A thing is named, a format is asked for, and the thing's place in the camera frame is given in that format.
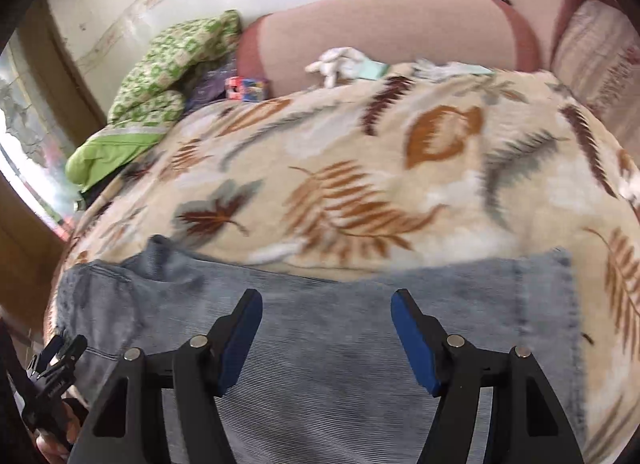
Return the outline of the grey blue denim pants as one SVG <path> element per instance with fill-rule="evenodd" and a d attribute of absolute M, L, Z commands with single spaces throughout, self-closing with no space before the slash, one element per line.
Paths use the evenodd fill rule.
<path fill-rule="evenodd" d="M 579 310 L 562 250 L 343 282 L 226 264 L 156 236 L 120 263 L 76 265 L 58 284 L 55 328 L 89 343 L 79 394 L 96 399 L 129 347 L 154 354 L 208 331 L 248 289 L 262 294 L 264 315 L 239 383 L 219 403 L 242 463 L 418 458 L 436 403 L 416 383 L 390 317 L 399 289 L 477 347 L 529 347 L 585 439 Z"/>

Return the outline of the stained glass wooden door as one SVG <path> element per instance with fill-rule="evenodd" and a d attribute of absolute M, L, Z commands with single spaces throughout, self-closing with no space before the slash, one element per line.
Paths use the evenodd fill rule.
<path fill-rule="evenodd" d="M 75 229 L 70 155 L 105 123 L 49 0 L 33 0 L 1 50 L 1 306 L 40 332 Z"/>

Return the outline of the white crumpled tissue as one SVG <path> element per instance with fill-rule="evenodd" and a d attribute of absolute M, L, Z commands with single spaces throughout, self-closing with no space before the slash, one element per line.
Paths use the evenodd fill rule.
<path fill-rule="evenodd" d="M 622 177 L 620 177 L 618 192 L 632 206 L 638 206 L 640 197 L 639 173 L 626 172 Z"/>

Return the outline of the green patterned quilt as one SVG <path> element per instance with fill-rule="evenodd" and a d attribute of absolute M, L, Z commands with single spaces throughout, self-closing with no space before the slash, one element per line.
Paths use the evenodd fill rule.
<path fill-rule="evenodd" d="M 67 160 L 67 180 L 85 191 L 159 143 L 186 108 L 186 96 L 175 85 L 197 65 L 226 59 L 241 33 L 240 13 L 229 9 L 157 34 L 122 80 L 104 128 Z"/>

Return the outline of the beige leaf pattern blanket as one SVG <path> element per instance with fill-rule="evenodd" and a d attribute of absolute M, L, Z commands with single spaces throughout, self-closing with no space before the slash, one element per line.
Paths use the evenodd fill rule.
<path fill-rule="evenodd" d="M 585 375 L 588 463 L 639 425 L 634 159 L 548 72 L 406 72 L 218 102 L 85 213 L 63 261 L 117 264 L 156 236 L 216 261 L 340 281 L 562 250 Z"/>

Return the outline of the purple plastic bag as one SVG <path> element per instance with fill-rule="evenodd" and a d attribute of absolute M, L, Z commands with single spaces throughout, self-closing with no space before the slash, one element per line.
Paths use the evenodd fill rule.
<path fill-rule="evenodd" d="M 226 81 L 236 76 L 236 58 L 229 55 L 219 62 L 198 64 L 193 71 L 192 80 L 186 84 L 184 96 L 186 106 L 184 114 L 200 110 L 219 99 L 226 98 Z"/>

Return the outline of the small colourful box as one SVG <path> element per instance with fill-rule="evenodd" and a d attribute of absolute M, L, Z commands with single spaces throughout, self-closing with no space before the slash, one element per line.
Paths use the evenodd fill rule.
<path fill-rule="evenodd" d="M 238 102 L 263 102 L 269 98 L 269 84 L 266 80 L 230 76 L 224 81 L 226 97 Z"/>

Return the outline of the white glove flat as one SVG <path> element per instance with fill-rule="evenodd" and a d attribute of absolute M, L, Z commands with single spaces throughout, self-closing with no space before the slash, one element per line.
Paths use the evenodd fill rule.
<path fill-rule="evenodd" d="M 433 83 L 439 83 L 456 76 L 488 76 L 491 69 L 480 65 L 465 64 L 464 62 L 450 61 L 437 65 L 425 58 L 420 58 L 412 64 L 413 76 Z"/>

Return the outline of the striped beige pillow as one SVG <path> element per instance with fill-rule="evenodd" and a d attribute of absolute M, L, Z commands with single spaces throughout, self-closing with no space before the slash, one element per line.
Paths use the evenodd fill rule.
<path fill-rule="evenodd" d="M 639 158 L 639 34 L 618 9 L 583 2 L 556 47 L 551 70 Z"/>

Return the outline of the pink bolster cushion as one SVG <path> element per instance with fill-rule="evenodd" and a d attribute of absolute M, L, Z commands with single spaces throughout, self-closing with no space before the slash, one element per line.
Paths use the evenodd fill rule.
<path fill-rule="evenodd" d="M 285 9 L 243 31 L 236 65 L 278 97 L 317 83 L 306 65 L 341 46 L 387 65 L 426 58 L 524 72 L 542 66 L 532 28 L 499 0 L 323 0 Z"/>

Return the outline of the white glove with teal cloth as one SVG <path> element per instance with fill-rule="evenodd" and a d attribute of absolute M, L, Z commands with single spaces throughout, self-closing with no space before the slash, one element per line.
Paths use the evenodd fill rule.
<path fill-rule="evenodd" d="M 332 88 L 338 82 L 380 80 L 389 68 L 389 65 L 372 60 L 354 47 L 344 46 L 326 50 L 305 67 L 305 72 L 319 74 L 323 78 L 323 86 Z"/>

